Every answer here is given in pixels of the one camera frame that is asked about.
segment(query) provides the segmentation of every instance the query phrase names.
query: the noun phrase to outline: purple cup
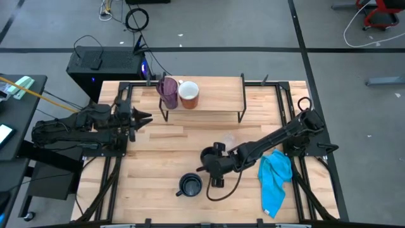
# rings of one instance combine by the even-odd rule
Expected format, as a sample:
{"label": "purple cup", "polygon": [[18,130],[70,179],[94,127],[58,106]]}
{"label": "purple cup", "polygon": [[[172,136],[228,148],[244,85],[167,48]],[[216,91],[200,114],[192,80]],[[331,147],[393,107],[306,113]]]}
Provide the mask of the purple cup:
{"label": "purple cup", "polygon": [[177,89],[178,85],[176,80],[169,77],[160,79],[156,85],[156,90],[160,95],[160,99],[162,99],[168,109],[175,109],[178,105]]}

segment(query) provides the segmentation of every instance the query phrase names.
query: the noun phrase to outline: blue cloth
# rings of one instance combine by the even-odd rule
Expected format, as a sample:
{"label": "blue cloth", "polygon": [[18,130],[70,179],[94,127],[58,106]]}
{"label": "blue cloth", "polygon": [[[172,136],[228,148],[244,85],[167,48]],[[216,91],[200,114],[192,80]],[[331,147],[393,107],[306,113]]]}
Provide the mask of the blue cloth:
{"label": "blue cloth", "polygon": [[259,167],[261,183],[261,206],[273,219],[283,203],[284,182],[291,182],[290,158],[275,149],[271,155],[262,156]]}

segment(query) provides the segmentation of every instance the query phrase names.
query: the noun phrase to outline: white mug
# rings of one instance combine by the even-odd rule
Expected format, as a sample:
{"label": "white mug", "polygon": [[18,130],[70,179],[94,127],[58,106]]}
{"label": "white mug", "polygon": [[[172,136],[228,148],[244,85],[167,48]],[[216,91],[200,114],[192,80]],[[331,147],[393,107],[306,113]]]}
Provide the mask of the white mug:
{"label": "white mug", "polygon": [[199,88],[195,82],[179,80],[178,96],[184,108],[193,109],[198,105]]}

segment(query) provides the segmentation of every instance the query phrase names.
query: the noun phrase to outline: white cable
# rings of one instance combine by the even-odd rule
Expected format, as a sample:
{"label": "white cable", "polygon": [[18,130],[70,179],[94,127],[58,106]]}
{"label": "white cable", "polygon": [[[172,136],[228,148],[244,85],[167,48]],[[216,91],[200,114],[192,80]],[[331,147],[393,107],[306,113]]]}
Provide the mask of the white cable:
{"label": "white cable", "polygon": [[109,15],[109,18],[107,18],[107,19],[101,18],[101,13],[103,12],[103,6],[104,6],[104,9],[106,9],[104,2],[105,2],[105,0],[102,1],[101,6],[100,6],[99,19],[102,22],[107,22],[112,19],[113,15],[111,13],[109,13],[107,10],[105,10],[105,13]]}
{"label": "white cable", "polygon": [[371,1],[369,1],[367,4],[365,4],[365,5],[354,15],[354,17],[353,17],[352,20],[349,22],[349,24],[347,25],[346,29],[345,29],[344,32],[343,32],[344,42],[346,42],[346,44],[347,44],[348,46],[352,47],[352,48],[362,48],[362,47],[369,46],[369,45],[376,44],[376,43],[381,43],[381,42],[385,42],[385,41],[391,41],[391,40],[393,40],[393,39],[396,39],[396,38],[398,38],[398,37],[401,37],[401,36],[405,35],[405,32],[404,32],[403,34],[400,34],[400,35],[391,37],[391,38],[389,38],[389,39],[384,39],[384,40],[381,40],[381,41],[375,41],[375,42],[371,42],[371,43],[369,43],[369,44],[363,44],[363,45],[358,45],[358,46],[349,44],[349,43],[347,42],[347,39],[346,39],[346,31],[347,31],[347,29],[350,27],[350,25],[351,25],[351,23],[353,22],[353,20],[355,19],[355,17],[356,17],[370,2],[371,2]]}

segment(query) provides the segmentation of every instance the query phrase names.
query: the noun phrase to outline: black mug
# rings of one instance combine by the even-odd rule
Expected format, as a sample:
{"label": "black mug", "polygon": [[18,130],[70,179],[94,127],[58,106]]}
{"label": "black mug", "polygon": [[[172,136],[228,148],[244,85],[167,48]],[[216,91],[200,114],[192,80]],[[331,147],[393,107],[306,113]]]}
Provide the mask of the black mug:
{"label": "black mug", "polygon": [[197,196],[201,192],[203,182],[197,174],[188,173],[184,174],[178,183],[180,190],[176,193],[176,196],[185,195],[187,197]]}

